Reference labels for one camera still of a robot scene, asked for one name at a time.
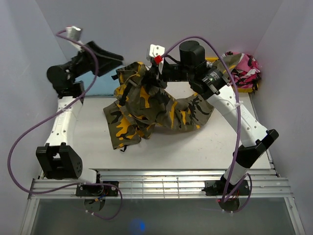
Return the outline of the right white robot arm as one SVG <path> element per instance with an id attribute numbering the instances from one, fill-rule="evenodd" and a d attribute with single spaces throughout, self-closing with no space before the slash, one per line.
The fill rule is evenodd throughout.
<path id="1" fill-rule="evenodd" d="M 238 89 L 226 59 L 219 57 L 223 68 L 209 65 L 205 49 L 194 40 L 180 41 L 180 60 L 166 62 L 168 51 L 151 44 L 147 60 L 151 62 L 150 73 L 162 84 L 187 81 L 193 91 L 212 105 L 237 134 L 233 160 L 221 179 L 206 187 L 209 195 L 233 194 L 245 180 L 248 170 L 279 137 L 275 129 L 267 129 L 240 102 Z"/>

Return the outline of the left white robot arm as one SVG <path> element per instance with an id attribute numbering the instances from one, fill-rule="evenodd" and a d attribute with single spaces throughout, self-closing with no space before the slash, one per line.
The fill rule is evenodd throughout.
<path id="1" fill-rule="evenodd" d="M 82 159 L 73 149 L 74 129 L 84 103 L 80 95 L 84 92 L 84 83 L 76 78 L 95 72 L 92 56 L 84 49 L 62 65 L 51 66 L 47 78 L 58 95 L 58 114 L 51 133 L 44 146 L 36 149 L 36 157 L 48 179 L 68 179 L 78 183 L 87 183 L 92 195 L 100 195 L 104 184 L 97 179 L 97 172 L 83 166 Z"/>

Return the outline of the yellow camouflage trousers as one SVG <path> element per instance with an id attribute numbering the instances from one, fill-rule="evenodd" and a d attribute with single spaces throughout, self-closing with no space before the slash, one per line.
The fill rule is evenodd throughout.
<path id="1" fill-rule="evenodd" d="M 196 131 L 210 119 L 214 107 L 199 94 L 176 99 L 164 88 L 145 84 L 149 69 L 133 62 L 116 70 L 115 101 L 103 109 L 113 149 L 149 139 L 155 126 L 175 132 Z"/>

